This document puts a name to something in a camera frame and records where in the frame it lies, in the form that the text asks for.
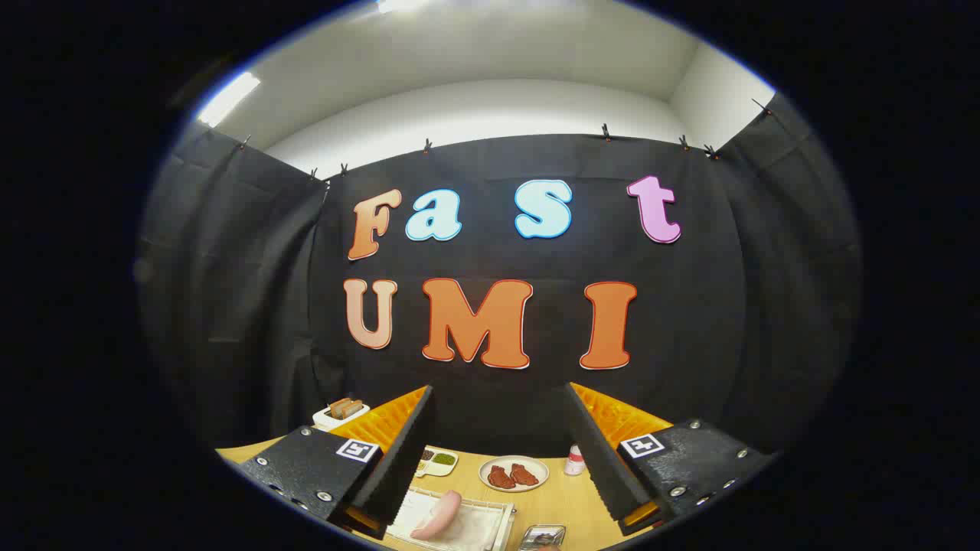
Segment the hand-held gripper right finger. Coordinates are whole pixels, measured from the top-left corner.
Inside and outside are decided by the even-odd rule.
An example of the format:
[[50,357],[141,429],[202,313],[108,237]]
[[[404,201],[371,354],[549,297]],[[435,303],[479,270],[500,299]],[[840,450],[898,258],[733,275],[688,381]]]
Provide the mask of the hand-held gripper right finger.
[[697,515],[778,458],[703,419],[671,423],[577,383],[566,384],[566,419],[623,536]]

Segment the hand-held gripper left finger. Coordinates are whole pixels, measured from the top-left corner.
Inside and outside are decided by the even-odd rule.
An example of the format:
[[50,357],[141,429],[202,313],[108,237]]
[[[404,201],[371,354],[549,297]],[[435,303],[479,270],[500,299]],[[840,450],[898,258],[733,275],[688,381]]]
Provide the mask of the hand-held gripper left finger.
[[242,461],[239,471],[301,514],[381,540],[435,418],[434,388],[426,385],[332,430],[301,426]]

